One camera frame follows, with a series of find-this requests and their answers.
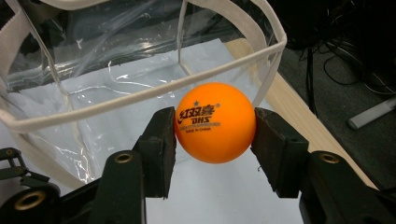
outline dark background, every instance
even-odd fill
[[[288,35],[280,75],[375,184],[395,195],[396,111],[357,131],[346,121],[395,95],[396,3],[272,0],[270,4]]]

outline white fabric trim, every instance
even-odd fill
[[[15,15],[0,30],[0,76],[6,79],[9,67],[19,52],[20,46],[31,27],[18,1],[6,0]]]

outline black equipment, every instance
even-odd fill
[[[302,193],[304,223],[396,223],[396,202],[368,189],[344,159],[326,151],[308,153],[308,142],[277,113],[255,112],[251,150],[279,198]],[[173,107],[157,111],[132,150],[111,155],[101,178],[63,197],[47,178],[31,175],[31,188],[0,208],[1,222],[146,223],[145,198],[168,197],[177,143],[174,115]],[[1,149],[0,159],[8,160],[12,170],[1,170],[0,179],[26,178],[17,149]]]

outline clear plastic bag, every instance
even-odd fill
[[[109,1],[70,11],[11,3],[31,33],[12,63],[0,64],[0,119],[24,154],[75,186],[73,178],[100,177],[110,154],[132,148],[152,114],[195,85],[229,83],[257,106],[286,36],[268,4],[252,2],[247,10],[267,16],[262,27],[230,1]],[[238,38],[254,53],[235,59],[224,43]],[[186,158],[177,152],[177,162]]]

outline printed logo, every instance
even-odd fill
[[[181,124],[184,120],[189,120],[188,126],[181,126],[181,131],[193,133],[199,131],[210,131],[211,127],[220,126],[219,122],[211,122],[212,115],[216,112],[216,105],[200,106],[198,101],[193,103],[193,107],[180,111],[177,117],[177,123]]]

